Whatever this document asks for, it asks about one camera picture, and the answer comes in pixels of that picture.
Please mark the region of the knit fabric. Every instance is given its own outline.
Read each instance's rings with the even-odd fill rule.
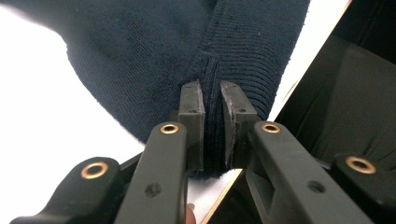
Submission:
[[[199,79],[206,111],[205,170],[196,177],[218,177],[228,169],[219,82],[240,85],[260,118],[266,119],[309,4],[309,0],[3,2],[60,34],[81,82],[143,142],[178,108],[181,86]]]

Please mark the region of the metal grommet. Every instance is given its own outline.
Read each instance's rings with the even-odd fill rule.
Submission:
[[[280,128],[277,127],[275,124],[264,124],[262,125],[262,129],[267,133],[279,133]]]
[[[369,161],[358,157],[346,158],[346,164],[353,170],[362,174],[372,175],[376,172],[375,166],[373,166]]]
[[[165,124],[161,127],[162,133],[176,133],[178,131],[178,127],[175,124]]]
[[[104,175],[108,170],[107,164],[102,161],[94,162],[82,169],[81,176],[84,179],[95,179]]]

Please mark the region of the sweater sleeve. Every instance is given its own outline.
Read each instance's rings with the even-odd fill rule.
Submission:
[[[267,119],[309,0],[6,0],[57,32],[79,79],[140,141],[178,108],[180,88],[199,79],[205,118],[204,167],[224,158],[219,82],[241,86]]]

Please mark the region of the white table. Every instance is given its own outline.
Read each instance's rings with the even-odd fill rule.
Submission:
[[[274,120],[350,0],[312,0],[269,120]],[[119,163],[144,149],[91,96],[59,35],[0,6],[0,223],[38,213],[78,163]],[[239,174],[190,181],[188,203],[207,222]]]

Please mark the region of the black fabric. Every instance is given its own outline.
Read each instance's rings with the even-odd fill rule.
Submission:
[[[396,64],[396,1],[352,1],[332,34]]]
[[[139,140],[201,81],[205,171],[220,176],[224,130],[219,82],[239,84],[266,119],[309,0],[5,1],[58,32],[98,102]]]
[[[276,121],[328,163],[356,152],[396,174],[396,65],[330,37]]]

